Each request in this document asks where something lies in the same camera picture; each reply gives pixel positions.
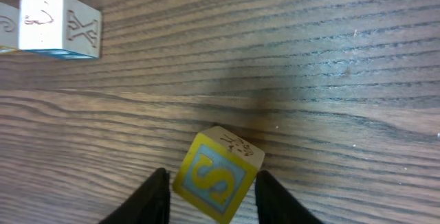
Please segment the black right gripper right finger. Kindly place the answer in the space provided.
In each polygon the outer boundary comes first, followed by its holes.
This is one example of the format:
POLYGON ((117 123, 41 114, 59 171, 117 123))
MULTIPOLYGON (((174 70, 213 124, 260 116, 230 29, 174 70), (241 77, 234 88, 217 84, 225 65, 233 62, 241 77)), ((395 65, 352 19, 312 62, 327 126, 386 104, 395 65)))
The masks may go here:
POLYGON ((267 170, 257 173, 255 196, 260 224, 322 224, 267 170))

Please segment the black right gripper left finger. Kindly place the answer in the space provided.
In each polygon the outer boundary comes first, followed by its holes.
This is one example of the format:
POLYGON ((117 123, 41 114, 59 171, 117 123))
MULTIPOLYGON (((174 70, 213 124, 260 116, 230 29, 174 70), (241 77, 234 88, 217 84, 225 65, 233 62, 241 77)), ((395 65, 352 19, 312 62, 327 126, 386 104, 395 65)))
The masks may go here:
POLYGON ((169 224, 170 174, 158 168, 121 206, 99 224, 169 224))

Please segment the yellow letter S block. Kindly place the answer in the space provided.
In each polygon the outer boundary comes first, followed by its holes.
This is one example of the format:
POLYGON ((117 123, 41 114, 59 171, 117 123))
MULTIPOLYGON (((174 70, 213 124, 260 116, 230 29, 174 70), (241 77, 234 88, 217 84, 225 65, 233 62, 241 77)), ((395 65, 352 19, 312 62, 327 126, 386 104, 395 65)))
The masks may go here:
POLYGON ((218 223, 229 223, 263 164, 265 152, 220 126, 199 132, 173 190, 218 223))

